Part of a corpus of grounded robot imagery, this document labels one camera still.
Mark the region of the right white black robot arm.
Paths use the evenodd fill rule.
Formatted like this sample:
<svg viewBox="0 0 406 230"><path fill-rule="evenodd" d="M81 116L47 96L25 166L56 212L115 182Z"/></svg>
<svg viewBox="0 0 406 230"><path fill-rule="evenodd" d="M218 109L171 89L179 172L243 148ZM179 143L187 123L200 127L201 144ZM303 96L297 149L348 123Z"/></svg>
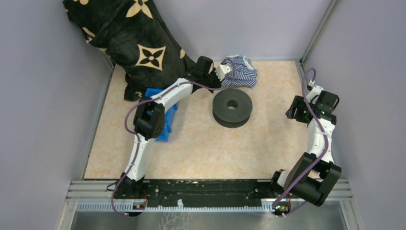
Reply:
<svg viewBox="0 0 406 230"><path fill-rule="evenodd" d="M287 118L305 123L308 132L306 151L288 172L274 173L270 193L283 197L292 185L290 194L315 206L321 206L341 176L341 168L334 163L331 146L332 133L337 123L333 111L339 103L336 94L313 87L306 96L295 96L285 113Z"/></svg>

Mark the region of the black cable spool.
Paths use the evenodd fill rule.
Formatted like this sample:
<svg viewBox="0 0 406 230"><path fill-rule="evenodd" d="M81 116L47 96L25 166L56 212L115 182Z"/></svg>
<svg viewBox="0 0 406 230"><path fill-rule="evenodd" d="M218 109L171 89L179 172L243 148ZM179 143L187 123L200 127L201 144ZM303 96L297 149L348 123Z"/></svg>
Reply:
<svg viewBox="0 0 406 230"><path fill-rule="evenodd" d="M225 89L213 99L212 113L223 127L241 127L250 119L253 103L250 96L239 89Z"/></svg>

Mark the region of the blue plastic bin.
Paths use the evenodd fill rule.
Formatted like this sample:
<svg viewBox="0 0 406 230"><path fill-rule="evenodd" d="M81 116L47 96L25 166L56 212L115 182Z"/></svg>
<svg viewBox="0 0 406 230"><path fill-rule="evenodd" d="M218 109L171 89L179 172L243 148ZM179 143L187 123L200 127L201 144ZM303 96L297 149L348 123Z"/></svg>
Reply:
<svg viewBox="0 0 406 230"><path fill-rule="evenodd" d="M152 97L160 92L162 92L163 90L161 89L155 89L155 88L147 88L146 92L145 92L145 96L147 97ZM169 141L169 136L172 132L172 124L173 124L173 120L175 117L175 114L177 112L179 108L179 103L174 104L172 107L170 107L166 113L165 113L165 125L163 128L162 133L160 134L160 136L158 136L156 138L156 141L161 141L161 142L168 142Z"/></svg>

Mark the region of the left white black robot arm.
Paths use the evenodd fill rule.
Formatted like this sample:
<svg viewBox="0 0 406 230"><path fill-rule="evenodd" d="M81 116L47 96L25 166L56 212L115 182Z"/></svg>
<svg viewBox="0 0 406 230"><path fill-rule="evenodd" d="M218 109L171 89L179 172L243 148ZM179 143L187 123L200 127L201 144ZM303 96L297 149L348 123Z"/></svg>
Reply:
<svg viewBox="0 0 406 230"><path fill-rule="evenodd" d="M178 78L168 88L152 97L142 97L130 111L135 111L134 129L125 126L135 136L135 141L125 172L115 189L131 198L138 198L144 191L145 163L155 139L165 127L165 113L181 99L199 88L219 90L221 83L213 67L213 60L201 56L184 77Z"/></svg>

